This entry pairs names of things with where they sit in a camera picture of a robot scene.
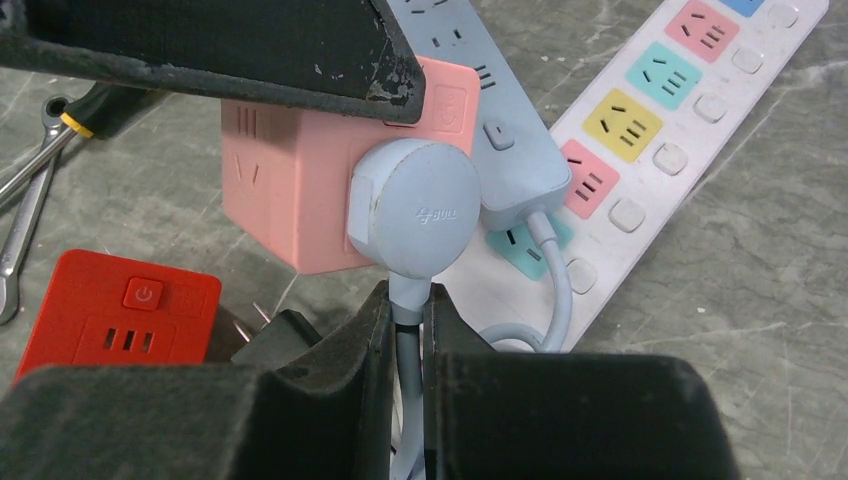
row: power adapter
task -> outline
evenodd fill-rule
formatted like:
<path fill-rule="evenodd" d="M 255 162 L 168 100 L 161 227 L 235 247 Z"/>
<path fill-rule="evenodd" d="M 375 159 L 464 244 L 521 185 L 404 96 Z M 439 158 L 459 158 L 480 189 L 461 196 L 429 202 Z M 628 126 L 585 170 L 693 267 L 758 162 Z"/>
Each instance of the power adapter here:
<path fill-rule="evenodd" d="M 221 282 L 86 250 L 62 254 L 15 381 L 48 365 L 200 364 Z"/>
<path fill-rule="evenodd" d="M 224 100 L 222 187 L 229 218 L 299 273 L 372 265 L 347 237 L 350 180 L 362 157 L 386 140 L 405 137 L 471 155 L 477 73 L 429 58 L 418 61 L 427 86 L 415 125 Z"/>
<path fill-rule="evenodd" d="M 562 208 L 571 172 L 527 94 L 468 0 L 389 0 L 416 55 L 473 68 L 482 93 L 471 157 L 488 230 Z"/>

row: red power socket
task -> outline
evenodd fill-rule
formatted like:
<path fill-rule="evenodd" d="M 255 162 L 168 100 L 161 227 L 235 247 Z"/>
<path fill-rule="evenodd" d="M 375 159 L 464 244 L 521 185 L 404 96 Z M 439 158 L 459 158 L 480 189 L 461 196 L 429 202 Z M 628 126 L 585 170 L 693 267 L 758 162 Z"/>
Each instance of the red power socket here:
<path fill-rule="evenodd" d="M 47 365 L 200 364 L 221 282 L 86 250 L 62 254 L 15 382 Z"/>

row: pink socket outlet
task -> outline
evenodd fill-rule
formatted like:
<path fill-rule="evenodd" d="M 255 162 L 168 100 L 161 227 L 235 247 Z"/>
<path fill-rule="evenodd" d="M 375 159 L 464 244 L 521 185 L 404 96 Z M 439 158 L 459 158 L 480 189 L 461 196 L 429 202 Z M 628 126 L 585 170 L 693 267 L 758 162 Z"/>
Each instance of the pink socket outlet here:
<path fill-rule="evenodd" d="M 480 78 L 473 69 L 418 58 L 427 80 L 415 125 L 279 105 L 221 102 L 227 216 L 299 273 L 371 265 L 347 238 L 350 181 L 359 160 L 401 137 L 450 143 L 469 157 Z"/>
<path fill-rule="evenodd" d="M 665 33 L 692 53 L 713 63 L 739 34 L 739 24 L 701 0 L 691 0 L 668 24 Z"/>
<path fill-rule="evenodd" d="M 586 220 L 595 213 L 621 176 L 576 140 L 569 140 L 561 151 L 571 168 L 571 185 L 565 195 L 565 206 Z"/>

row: pink cube power socket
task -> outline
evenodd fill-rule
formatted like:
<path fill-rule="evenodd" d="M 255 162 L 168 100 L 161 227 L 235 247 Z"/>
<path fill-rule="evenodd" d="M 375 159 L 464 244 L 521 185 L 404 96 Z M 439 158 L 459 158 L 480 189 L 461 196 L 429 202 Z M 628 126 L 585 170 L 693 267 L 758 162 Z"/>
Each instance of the pink cube power socket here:
<path fill-rule="evenodd" d="M 418 57 L 427 86 L 415 125 L 223 100 L 227 216 L 302 274 L 371 265 L 347 238 L 353 168 L 402 137 L 445 142 L 471 156 L 480 100 L 472 68 Z"/>

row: teal socket outlet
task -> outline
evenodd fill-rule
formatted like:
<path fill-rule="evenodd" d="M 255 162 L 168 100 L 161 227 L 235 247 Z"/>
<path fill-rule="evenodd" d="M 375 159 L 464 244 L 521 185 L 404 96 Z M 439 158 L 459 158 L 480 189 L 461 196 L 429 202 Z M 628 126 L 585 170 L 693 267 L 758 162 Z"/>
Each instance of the teal socket outlet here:
<path fill-rule="evenodd" d="M 627 72 L 627 81 L 664 108 L 674 111 L 701 81 L 702 73 L 659 42 Z"/>
<path fill-rule="evenodd" d="M 560 250 L 574 238 L 574 233 L 553 215 L 548 215 L 557 234 Z M 548 262 L 542 251 L 536 248 L 527 225 L 519 225 L 504 232 L 489 232 L 486 243 L 500 256 L 509 261 L 527 278 L 537 282 L 548 273 Z"/>

